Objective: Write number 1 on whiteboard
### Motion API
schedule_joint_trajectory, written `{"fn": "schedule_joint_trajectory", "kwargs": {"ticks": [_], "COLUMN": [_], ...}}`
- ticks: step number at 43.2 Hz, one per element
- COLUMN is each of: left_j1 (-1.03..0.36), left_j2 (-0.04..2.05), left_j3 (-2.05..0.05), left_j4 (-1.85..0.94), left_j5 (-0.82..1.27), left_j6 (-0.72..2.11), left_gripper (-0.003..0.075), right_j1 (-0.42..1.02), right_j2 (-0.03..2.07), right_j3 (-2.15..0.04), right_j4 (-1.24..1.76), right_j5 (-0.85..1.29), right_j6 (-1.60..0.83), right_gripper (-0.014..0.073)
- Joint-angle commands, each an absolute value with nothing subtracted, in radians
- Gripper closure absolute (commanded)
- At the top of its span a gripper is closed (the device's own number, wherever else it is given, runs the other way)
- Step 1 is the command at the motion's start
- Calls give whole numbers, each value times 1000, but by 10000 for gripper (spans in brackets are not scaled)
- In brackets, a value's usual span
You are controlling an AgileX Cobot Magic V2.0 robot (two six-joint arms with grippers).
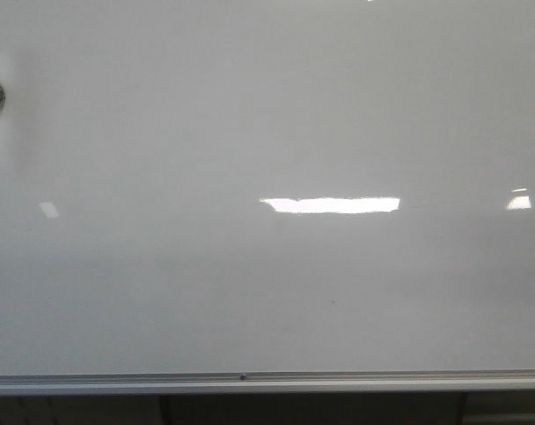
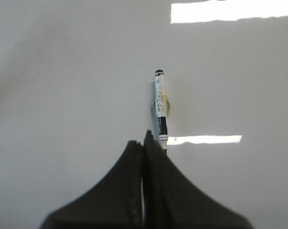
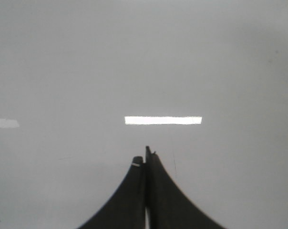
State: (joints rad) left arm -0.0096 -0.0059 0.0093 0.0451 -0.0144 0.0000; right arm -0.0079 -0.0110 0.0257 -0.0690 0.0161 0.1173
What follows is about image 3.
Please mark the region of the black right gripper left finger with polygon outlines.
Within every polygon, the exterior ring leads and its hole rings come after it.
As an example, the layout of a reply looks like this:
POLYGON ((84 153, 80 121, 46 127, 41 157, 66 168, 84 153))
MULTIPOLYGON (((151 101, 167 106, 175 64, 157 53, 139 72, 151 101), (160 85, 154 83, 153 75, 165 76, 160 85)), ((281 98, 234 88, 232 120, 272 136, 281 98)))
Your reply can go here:
POLYGON ((141 156, 132 159, 126 176, 113 195, 79 228, 145 228, 145 163, 141 156))

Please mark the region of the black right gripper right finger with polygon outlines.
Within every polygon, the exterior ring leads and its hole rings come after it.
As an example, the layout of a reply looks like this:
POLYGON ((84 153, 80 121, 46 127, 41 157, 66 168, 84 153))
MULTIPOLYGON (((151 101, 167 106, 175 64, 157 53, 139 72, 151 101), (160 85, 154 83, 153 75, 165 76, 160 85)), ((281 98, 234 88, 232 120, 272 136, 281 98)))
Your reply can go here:
POLYGON ((179 189, 158 154, 145 148, 146 207, 152 229, 222 229, 179 189))

